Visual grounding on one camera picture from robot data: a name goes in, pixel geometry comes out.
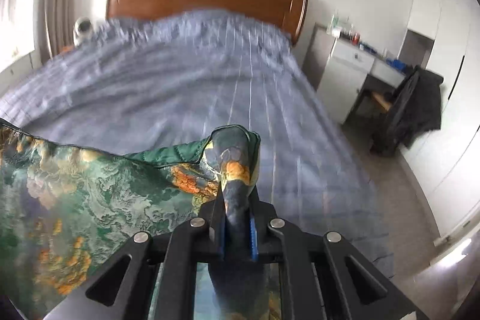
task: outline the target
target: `bed sheet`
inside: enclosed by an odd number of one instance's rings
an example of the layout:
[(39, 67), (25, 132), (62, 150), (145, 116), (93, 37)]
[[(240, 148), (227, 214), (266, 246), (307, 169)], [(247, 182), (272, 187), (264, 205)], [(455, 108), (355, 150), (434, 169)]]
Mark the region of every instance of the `bed sheet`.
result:
[(119, 155), (240, 124), (262, 138), (262, 200), (304, 231), (342, 233), (393, 274), (375, 186), (272, 25), (223, 10), (109, 20), (1, 97), (0, 117)]

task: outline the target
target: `black wardrobe handle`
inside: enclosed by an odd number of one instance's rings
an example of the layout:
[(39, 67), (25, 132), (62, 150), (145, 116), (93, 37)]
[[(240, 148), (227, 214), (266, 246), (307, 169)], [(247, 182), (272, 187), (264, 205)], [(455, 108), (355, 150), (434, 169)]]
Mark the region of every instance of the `black wardrobe handle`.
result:
[(450, 94), (448, 94), (447, 100), (450, 100), (450, 97), (452, 96), (452, 92), (453, 92), (453, 89), (455, 88), (455, 85), (457, 84), (457, 80), (460, 75), (460, 71), (462, 70), (462, 65), (464, 60), (465, 60), (465, 55), (463, 55), (462, 57), (462, 62), (460, 63), (460, 67), (458, 68), (457, 77), (455, 78), (455, 82), (453, 82), (452, 90), (450, 90)]

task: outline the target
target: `triangular cutout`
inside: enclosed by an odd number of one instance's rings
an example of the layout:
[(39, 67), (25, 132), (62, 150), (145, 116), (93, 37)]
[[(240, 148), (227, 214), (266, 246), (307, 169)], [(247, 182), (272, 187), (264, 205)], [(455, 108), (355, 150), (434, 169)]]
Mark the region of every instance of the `triangular cutout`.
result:
[(345, 257), (345, 264), (363, 305), (369, 305), (387, 296), (387, 289), (358, 260), (352, 256), (347, 256)]
[(103, 274), (97, 283), (87, 290), (86, 296), (105, 306), (111, 307), (115, 302), (123, 277), (127, 272), (130, 257), (122, 256), (105, 274)]

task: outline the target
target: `desk drawer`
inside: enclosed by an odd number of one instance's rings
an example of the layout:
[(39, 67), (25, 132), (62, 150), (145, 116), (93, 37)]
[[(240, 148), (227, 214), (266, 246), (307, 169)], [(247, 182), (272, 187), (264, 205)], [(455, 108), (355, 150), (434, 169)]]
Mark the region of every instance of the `desk drawer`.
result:
[(375, 60), (371, 54), (340, 40), (335, 41), (331, 55), (352, 63), (356, 68), (361, 68), (367, 73), (370, 72)]

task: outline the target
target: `baseboard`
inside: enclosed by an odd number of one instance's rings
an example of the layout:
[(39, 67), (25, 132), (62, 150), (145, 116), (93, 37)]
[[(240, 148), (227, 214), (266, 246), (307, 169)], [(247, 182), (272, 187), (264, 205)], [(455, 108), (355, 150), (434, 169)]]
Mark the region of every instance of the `baseboard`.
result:
[(423, 208), (423, 212), (425, 213), (425, 218), (427, 219), (427, 223), (430, 228), (431, 234), (434, 240), (437, 240), (438, 238), (440, 238), (440, 232), (438, 231), (434, 214), (431, 212), (430, 205), (428, 204), (427, 198), (425, 197), (425, 193), (423, 192), (422, 187), (420, 186), (420, 183), (418, 183), (417, 178), (415, 177), (415, 174), (411, 170), (409, 164), (406, 162), (404, 156), (398, 149), (397, 149), (396, 157), (407, 179), (409, 180), (412, 187), (415, 189), (417, 198)]

